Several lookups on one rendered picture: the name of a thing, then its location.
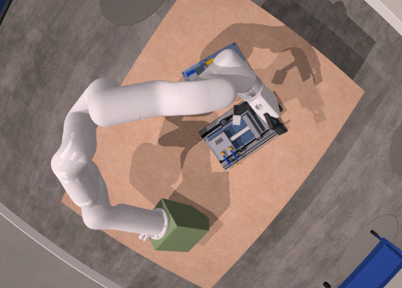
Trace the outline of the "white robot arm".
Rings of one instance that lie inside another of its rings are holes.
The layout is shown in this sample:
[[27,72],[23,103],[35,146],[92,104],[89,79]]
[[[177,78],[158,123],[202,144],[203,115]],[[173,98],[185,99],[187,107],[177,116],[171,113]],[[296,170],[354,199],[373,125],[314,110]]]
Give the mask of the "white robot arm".
[[218,111],[229,107],[237,95],[251,100],[262,84],[232,49],[220,52],[195,81],[151,80],[119,86],[110,77],[96,79],[65,118],[62,144],[52,157],[52,170],[72,201],[82,208],[87,227],[145,233],[139,235],[140,240],[149,237],[159,240],[169,225],[164,209],[149,210],[128,204],[111,206],[106,183],[92,161],[97,149],[95,126]]

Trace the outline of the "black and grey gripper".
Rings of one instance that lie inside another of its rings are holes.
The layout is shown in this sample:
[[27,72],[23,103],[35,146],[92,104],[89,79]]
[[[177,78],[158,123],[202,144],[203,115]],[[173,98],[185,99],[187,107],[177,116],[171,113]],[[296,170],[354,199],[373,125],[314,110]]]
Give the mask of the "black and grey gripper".
[[[267,122],[269,129],[275,130],[278,135],[282,135],[288,131],[288,129],[278,120],[283,108],[278,104],[276,96],[264,83],[262,84],[260,91],[252,97],[251,100],[247,99],[244,101],[247,101],[259,117]],[[271,118],[270,115],[273,118]],[[272,122],[274,119],[277,122],[276,124],[273,124]]]

